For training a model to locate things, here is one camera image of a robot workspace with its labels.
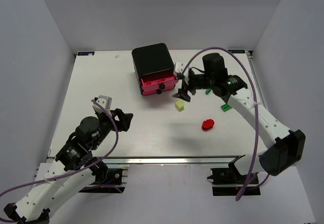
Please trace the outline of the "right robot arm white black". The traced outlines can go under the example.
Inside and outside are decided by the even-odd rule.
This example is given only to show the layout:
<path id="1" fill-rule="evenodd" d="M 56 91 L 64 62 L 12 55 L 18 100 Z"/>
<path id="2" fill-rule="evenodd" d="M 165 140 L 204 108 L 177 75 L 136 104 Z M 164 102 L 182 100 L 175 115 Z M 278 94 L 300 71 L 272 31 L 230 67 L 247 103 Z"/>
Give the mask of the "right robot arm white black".
<path id="1" fill-rule="evenodd" d="M 195 74 L 185 71 L 185 65 L 177 62 L 174 74 L 182 81 L 175 98 L 190 101 L 198 89 L 211 89 L 226 104 L 236 110 L 256 131 L 265 147 L 255 159 L 252 172 L 264 171 L 277 176 L 298 162 L 303 153 L 306 136 L 301 130 L 292 131 L 280 123 L 263 105 L 254 100 L 250 87 L 237 75 L 228 74 L 224 58 L 210 53 L 202 58 L 204 70 Z"/>

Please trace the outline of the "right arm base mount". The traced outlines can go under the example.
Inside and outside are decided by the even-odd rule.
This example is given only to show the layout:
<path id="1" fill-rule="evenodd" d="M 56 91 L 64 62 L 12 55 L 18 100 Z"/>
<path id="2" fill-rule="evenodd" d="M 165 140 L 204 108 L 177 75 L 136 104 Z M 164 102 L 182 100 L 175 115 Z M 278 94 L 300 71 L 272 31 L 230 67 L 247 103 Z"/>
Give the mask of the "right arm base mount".
<path id="1" fill-rule="evenodd" d="M 207 180 L 212 184 L 213 196 L 236 196 L 243 187 L 246 176 L 233 176 L 228 168 L 211 168 L 211 175 Z M 247 186 L 244 196 L 261 195 L 258 177 L 255 177 Z"/>

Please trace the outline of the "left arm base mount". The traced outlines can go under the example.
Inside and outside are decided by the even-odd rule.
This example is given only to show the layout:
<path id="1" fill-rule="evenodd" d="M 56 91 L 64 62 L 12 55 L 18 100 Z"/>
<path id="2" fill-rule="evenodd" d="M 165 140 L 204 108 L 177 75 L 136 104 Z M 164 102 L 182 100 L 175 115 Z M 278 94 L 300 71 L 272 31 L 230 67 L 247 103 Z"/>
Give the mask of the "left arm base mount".
<path id="1" fill-rule="evenodd" d="M 93 182 L 80 190 L 80 193 L 121 194 L 124 192 L 130 165 L 124 159 L 108 158 L 102 162 L 107 166 L 107 173 L 101 177 L 100 182 Z"/>

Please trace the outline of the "yellow-green lego brick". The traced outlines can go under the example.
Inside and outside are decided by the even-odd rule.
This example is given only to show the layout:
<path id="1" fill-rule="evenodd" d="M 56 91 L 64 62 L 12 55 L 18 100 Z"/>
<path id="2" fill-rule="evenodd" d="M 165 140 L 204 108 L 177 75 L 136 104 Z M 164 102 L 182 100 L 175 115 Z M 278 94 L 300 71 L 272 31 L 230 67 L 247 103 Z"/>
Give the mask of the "yellow-green lego brick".
<path id="1" fill-rule="evenodd" d="M 181 112 L 182 110 L 184 110 L 184 107 L 185 107 L 184 101 L 183 100 L 178 100 L 175 103 L 175 107 L 179 112 Z"/>

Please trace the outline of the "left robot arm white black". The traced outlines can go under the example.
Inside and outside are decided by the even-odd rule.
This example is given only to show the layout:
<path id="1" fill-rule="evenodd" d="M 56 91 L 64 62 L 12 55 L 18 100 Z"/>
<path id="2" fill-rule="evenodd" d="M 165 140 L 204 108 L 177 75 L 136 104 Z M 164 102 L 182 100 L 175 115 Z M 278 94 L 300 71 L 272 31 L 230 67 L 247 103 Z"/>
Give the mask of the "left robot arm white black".
<path id="1" fill-rule="evenodd" d="M 49 223 L 77 192 L 92 183 L 106 183 L 108 168 L 101 158 L 93 156 L 93 151 L 111 131 L 128 131 L 134 115 L 121 109 L 95 114 L 84 118 L 71 133 L 43 180 L 31 183 L 29 193 L 5 206 L 5 222 Z"/>

